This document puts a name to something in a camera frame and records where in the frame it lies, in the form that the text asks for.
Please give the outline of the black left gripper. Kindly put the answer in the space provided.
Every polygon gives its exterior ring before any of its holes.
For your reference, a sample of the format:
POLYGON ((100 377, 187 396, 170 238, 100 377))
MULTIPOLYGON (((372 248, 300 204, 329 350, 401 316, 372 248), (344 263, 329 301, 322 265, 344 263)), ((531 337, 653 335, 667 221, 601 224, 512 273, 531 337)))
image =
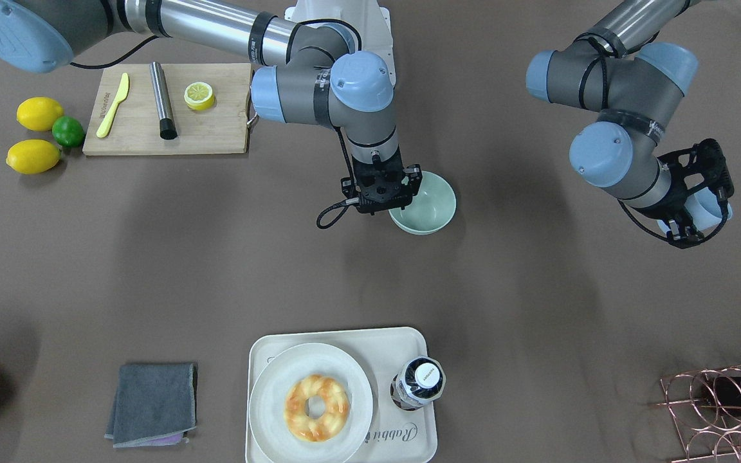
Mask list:
POLYGON ((729 198, 735 193, 726 158, 717 140, 708 138, 692 147, 657 158, 668 186, 659 201, 635 211, 666 226, 658 235, 638 220, 643 231, 679 249, 711 240, 730 219, 729 198))

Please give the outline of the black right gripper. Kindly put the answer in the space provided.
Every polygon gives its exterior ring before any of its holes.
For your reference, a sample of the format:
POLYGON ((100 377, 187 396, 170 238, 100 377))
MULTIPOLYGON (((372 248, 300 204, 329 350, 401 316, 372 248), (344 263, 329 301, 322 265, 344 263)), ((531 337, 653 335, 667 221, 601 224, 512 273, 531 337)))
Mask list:
POLYGON ((403 167, 401 158, 373 164, 352 159, 353 178, 341 179, 346 197, 342 206, 355 206, 359 213, 374 214, 388 209, 405 208, 419 192, 423 171, 420 165, 403 167))

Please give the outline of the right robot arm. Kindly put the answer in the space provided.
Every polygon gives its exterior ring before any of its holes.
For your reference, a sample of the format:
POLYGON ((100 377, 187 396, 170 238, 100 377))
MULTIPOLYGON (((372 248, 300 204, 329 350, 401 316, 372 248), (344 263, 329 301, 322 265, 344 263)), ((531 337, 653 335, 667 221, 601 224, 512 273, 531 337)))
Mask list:
POLYGON ((340 208, 404 209, 419 192, 421 167, 402 160, 389 66, 344 21, 294 23, 225 1, 0 1, 0 59, 23 71, 71 65, 120 33, 249 61, 261 118, 340 135, 352 164, 340 208))

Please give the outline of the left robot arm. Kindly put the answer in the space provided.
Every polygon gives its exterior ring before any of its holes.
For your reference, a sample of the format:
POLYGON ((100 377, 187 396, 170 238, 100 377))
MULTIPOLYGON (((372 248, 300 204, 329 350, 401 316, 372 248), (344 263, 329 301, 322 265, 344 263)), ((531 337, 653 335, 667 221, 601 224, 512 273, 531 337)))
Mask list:
POLYGON ((694 1, 625 1, 565 50, 536 55, 526 87, 545 102, 595 111, 597 120, 571 144, 573 169, 661 225, 668 245, 688 249, 711 240, 731 219, 735 193, 720 144, 708 138, 655 156, 677 106, 688 94, 698 60, 661 28, 694 1))

